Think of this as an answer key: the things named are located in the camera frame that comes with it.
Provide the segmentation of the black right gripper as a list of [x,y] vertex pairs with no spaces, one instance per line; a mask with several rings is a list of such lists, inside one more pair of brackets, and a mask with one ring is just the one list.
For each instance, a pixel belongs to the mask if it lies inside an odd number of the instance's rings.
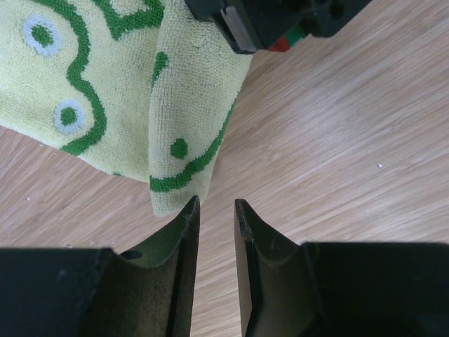
[[284,53],[312,35],[330,38],[370,0],[191,0],[199,22],[213,23],[237,54]]

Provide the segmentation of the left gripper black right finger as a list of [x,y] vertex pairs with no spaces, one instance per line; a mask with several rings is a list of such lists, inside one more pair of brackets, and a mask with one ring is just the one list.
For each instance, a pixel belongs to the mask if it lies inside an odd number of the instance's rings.
[[234,205],[244,336],[447,336],[448,245],[296,244]]

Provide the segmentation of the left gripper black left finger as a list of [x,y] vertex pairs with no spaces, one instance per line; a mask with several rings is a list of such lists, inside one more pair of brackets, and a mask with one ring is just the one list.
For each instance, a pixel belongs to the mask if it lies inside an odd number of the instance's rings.
[[123,253],[1,250],[2,336],[188,336],[200,202]]

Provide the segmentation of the green frog pattern towel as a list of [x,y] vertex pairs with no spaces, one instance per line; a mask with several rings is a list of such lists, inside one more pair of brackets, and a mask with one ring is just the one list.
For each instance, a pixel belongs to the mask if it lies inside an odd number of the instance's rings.
[[1,125],[147,181],[166,216],[206,198],[251,60],[183,1],[2,1]]

